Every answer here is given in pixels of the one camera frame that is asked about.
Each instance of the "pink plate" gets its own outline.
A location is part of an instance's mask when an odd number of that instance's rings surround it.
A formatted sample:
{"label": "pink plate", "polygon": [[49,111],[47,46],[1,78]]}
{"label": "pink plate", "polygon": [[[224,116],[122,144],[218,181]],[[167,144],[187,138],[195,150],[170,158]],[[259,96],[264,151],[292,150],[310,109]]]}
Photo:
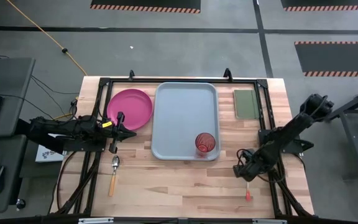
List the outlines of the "pink plate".
{"label": "pink plate", "polygon": [[120,111],[125,115],[125,128],[129,130],[138,129],[145,125],[152,116],[152,100],[145,92],[140,90],[121,91],[110,100],[107,116],[116,124],[117,114]]}

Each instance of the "wooden tabletop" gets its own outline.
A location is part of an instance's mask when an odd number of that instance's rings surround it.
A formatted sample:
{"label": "wooden tabletop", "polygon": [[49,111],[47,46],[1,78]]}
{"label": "wooden tabletop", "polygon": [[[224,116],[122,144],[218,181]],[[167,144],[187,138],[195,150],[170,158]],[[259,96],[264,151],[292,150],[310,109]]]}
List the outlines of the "wooden tabletop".
{"label": "wooden tabletop", "polygon": [[[79,115],[91,114],[100,77],[84,77],[78,100]],[[154,102],[159,83],[116,83],[113,94],[128,88],[146,92]],[[119,143],[121,159],[113,197],[108,197],[113,154],[102,153],[94,195],[94,217],[192,217],[192,218],[273,218],[269,183],[255,178],[250,183],[253,201],[247,202],[246,182],[235,178],[238,149],[257,149],[259,121],[238,120],[234,112],[233,90],[253,90],[251,84],[215,84],[219,95],[221,154],[215,161],[163,161],[150,150],[151,119],[136,131],[137,136]],[[283,79],[268,79],[273,114],[277,126],[291,120],[291,111]],[[265,100],[261,93],[262,104]],[[60,186],[61,203],[73,193],[80,179],[84,153],[77,153],[68,163]],[[287,184],[294,196],[313,213],[303,166],[293,155],[283,155]],[[282,194],[278,193],[284,211]]]}

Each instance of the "metal spoon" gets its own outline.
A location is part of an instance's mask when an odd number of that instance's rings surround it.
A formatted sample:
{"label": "metal spoon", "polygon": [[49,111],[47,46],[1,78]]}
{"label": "metal spoon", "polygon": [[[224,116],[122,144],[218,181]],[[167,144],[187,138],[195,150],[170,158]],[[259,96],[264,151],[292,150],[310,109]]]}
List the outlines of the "metal spoon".
{"label": "metal spoon", "polygon": [[114,193],[114,184],[116,182],[116,172],[117,168],[119,167],[119,157],[115,155],[112,158],[111,166],[114,169],[111,176],[111,182],[110,182],[110,190],[109,190],[109,196],[111,197]]}

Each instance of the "green book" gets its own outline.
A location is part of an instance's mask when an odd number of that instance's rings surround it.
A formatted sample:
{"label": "green book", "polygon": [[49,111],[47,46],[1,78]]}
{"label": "green book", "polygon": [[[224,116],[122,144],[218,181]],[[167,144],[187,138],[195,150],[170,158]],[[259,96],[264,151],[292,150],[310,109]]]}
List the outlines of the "green book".
{"label": "green book", "polygon": [[234,90],[234,107],[237,119],[259,119],[254,90]]}

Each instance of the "concrete floor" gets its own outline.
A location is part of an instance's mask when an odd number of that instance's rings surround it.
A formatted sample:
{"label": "concrete floor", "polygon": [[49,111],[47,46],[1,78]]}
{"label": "concrete floor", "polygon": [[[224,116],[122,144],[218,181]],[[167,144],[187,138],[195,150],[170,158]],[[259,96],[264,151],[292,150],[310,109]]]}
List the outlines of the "concrete floor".
{"label": "concrete floor", "polygon": [[[90,0],[14,1],[41,26],[257,29],[252,0],[202,0],[201,14],[103,11],[89,9]],[[280,0],[259,0],[265,29],[358,30],[358,11],[285,12]],[[0,0],[0,26],[31,26],[8,3]],[[217,33],[187,32],[51,32],[67,47],[90,75],[137,75],[220,77],[226,67],[236,77],[266,77],[259,34],[233,30]],[[274,78],[284,78],[295,115],[312,93],[328,95],[335,108],[358,93],[357,78],[304,77],[294,41],[358,40],[358,35],[265,36]],[[0,31],[0,54],[33,57],[34,76],[57,91],[77,92],[82,73],[58,47],[40,32]],[[53,94],[68,110],[73,96]],[[26,98],[52,116],[61,115],[50,98],[31,83]],[[25,103],[21,118],[42,114]],[[342,175],[358,169],[340,120],[316,124],[301,137],[315,143],[306,151],[308,184],[315,213],[324,218],[358,221],[358,181],[343,182]],[[42,215],[52,198],[55,177],[26,180],[38,190],[23,191],[23,197],[37,202],[19,213],[2,217]]]}

